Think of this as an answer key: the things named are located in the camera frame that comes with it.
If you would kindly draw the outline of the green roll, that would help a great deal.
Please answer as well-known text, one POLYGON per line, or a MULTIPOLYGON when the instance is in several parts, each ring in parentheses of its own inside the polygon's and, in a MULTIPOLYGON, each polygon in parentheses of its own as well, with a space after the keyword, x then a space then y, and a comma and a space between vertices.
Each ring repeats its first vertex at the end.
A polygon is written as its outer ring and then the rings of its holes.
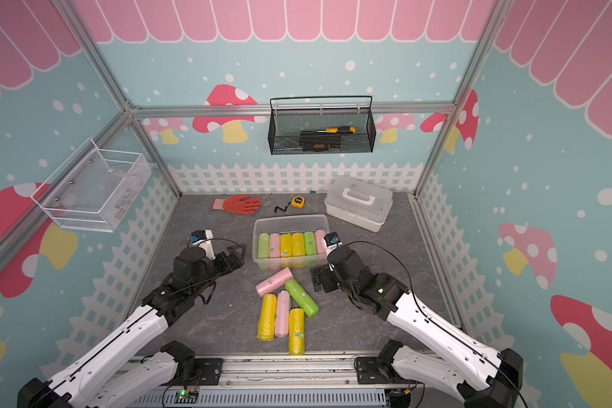
POLYGON ((257 259, 268 259, 270 257, 270 235, 261 233, 258 235, 257 259))
POLYGON ((304 251, 305 256, 309 258, 309 262, 316 261, 318 254, 316 246, 316 236, 312 231, 306 231, 304 233, 304 251))
POLYGON ((318 315, 320 311, 318 304, 295 279, 288 280, 285 288, 297 305, 304 310, 306 316, 313 318, 318 315))

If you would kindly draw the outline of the yellow roll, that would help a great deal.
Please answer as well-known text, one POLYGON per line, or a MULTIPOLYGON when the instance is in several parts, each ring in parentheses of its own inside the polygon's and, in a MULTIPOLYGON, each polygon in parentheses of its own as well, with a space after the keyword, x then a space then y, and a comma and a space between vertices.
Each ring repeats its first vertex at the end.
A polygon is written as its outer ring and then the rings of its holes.
POLYGON ((304 264, 304 234, 294 233, 292 234, 292 255, 295 265, 304 264))
POLYGON ((290 355, 303 355, 305 352, 304 323, 304 310, 291 309, 288 321, 288 352, 290 355))
POLYGON ((275 338, 276 308, 277 297, 275 294, 265 294, 258 321, 258 339, 261 341, 272 341, 275 338))
POLYGON ((290 234, 280 235, 280 258, 292 258, 292 236, 290 234))

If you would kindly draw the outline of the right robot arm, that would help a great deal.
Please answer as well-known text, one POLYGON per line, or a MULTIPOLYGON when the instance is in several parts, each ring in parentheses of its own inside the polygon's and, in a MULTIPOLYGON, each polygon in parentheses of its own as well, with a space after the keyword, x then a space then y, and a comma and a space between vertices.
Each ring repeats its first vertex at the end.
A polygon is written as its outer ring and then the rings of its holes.
POLYGON ((377 361, 387 379, 398 377, 444 392, 466 407, 514 407, 525 400, 523 358, 511 348, 498 351, 441 317, 392 275, 374 274, 348 245, 326 250, 319 271, 333 281, 357 309, 377 316, 432 350, 416 352, 389 341, 377 361))

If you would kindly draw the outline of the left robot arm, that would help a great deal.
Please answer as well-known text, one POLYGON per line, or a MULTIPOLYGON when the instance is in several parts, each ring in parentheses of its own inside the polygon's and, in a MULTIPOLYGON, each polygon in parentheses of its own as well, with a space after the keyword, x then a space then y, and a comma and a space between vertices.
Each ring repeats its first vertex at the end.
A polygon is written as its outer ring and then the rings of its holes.
POLYGON ((243 267, 246 248, 235 242, 207 256, 207 243, 184 248, 175 258, 173 272, 149 293, 134 312, 112 333, 77 361, 46 381, 32 379, 17 396, 20 407, 125 407, 163 384, 187 386, 202 369, 195 352, 178 341, 160 348, 144 363, 117 372, 154 338, 173 326, 197 299, 208 304, 205 290, 217 280, 243 267))

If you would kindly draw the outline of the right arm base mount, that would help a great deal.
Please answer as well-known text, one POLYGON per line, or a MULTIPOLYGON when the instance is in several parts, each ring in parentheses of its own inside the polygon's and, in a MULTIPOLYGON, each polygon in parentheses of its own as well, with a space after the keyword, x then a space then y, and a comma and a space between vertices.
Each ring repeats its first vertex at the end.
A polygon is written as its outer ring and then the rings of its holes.
POLYGON ((405 379, 393 367, 394 357, 404 348, 404 343, 389 340, 378 356, 356 357, 354 369, 359 384, 407 384, 413 386, 416 380, 405 379))

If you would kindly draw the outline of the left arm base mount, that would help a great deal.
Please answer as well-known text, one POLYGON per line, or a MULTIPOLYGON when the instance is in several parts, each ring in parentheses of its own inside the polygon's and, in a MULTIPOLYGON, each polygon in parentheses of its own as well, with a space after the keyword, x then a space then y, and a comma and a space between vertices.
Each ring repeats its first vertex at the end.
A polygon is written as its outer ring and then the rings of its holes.
POLYGON ((166 385, 216 386, 219 384, 223 359, 198 358, 191 348, 178 341, 162 346, 160 351, 170 354, 177 365, 174 376, 166 382, 166 385))

